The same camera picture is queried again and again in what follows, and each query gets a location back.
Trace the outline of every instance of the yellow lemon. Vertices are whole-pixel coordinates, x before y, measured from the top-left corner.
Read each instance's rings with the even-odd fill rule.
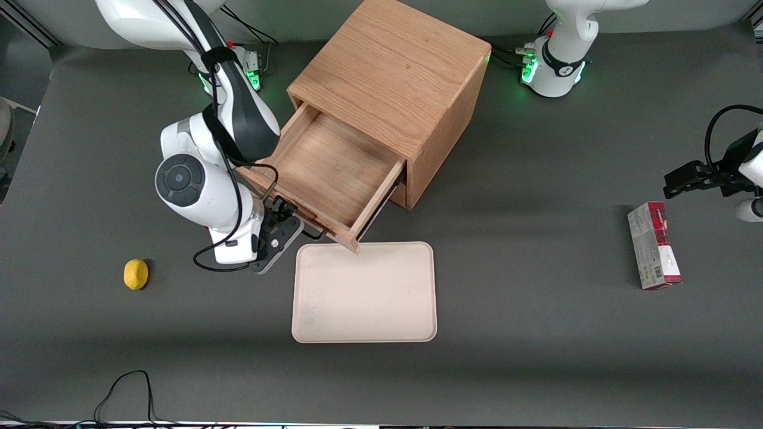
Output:
[[[148,265],[142,260],[131,260],[124,265],[124,284],[134,291],[143,288],[148,281]]]

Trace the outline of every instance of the wood grain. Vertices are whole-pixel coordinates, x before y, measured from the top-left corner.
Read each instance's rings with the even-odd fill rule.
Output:
[[[365,225],[404,165],[369,136],[306,103],[263,162],[278,169],[274,197],[297,205],[304,220],[353,251],[358,250],[357,225]],[[260,190],[273,177],[269,170],[254,167],[239,172]]]
[[[458,96],[446,110],[437,127],[422,146],[421,153],[408,165],[407,194],[404,207],[412,209],[432,181],[445,158],[456,145],[472,120],[482,78],[488,67],[488,56],[464,81]]]
[[[490,45],[395,0],[365,0],[289,86],[407,160]]]

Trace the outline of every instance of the gray table surface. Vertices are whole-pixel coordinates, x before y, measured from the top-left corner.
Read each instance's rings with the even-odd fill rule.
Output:
[[[516,46],[526,37],[503,40]],[[320,44],[272,50],[263,98]],[[684,284],[638,287],[626,213],[702,157],[707,122],[760,105],[749,25],[605,34],[572,93],[540,98],[491,65],[474,119],[413,211],[367,241],[424,240],[439,331],[426,344],[302,345],[300,239],[266,276],[203,272],[209,237],[155,195],[161,129],[209,100],[181,53],[61,48],[0,206],[0,406],[87,418],[131,369],[168,419],[763,427],[763,230],[718,192],[667,203]],[[738,112],[717,153],[757,125]],[[132,292],[122,267],[151,259]],[[105,410],[144,418],[142,380]]]

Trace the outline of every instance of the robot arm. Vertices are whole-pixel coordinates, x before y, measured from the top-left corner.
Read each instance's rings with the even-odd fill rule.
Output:
[[[675,198],[685,192],[720,188],[723,197],[740,192],[753,192],[754,198],[736,205],[736,216],[742,221],[763,221],[763,124],[734,141],[723,158],[713,162],[710,137],[718,119],[731,110],[747,110],[763,115],[763,109],[748,105],[731,105],[719,111],[707,127],[705,162],[695,160],[665,175],[665,197]]]
[[[264,273],[303,224],[293,209],[266,206],[233,175],[229,159],[253,165],[270,156],[280,129],[207,15],[223,3],[96,0],[108,25],[124,39],[150,49],[182,50],[200,71],[212,71],[213,104],[162,131],[164,160],[156,171],[156,191],[173,211],[208,229],[213,244],[196,253],[197,265],[234,271],[253,263],[255,271]],[[210,249],[220,264],[246,265],[214,269],[196,261]]]
[[[561,97],[580,80],[585,54],[599,34],[595,13],[624,11],[649,0],[546,0],[557,24],[552,36],[542,35],[524,45],[526,60],[521,82],[544,97]]]

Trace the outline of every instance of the cardboard box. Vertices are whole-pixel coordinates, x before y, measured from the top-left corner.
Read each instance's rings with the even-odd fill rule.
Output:
[[[652,291],[682,282],[668,240],[664,202],[647,202],[628,214],[630,235],[639,264],[641,289]]]

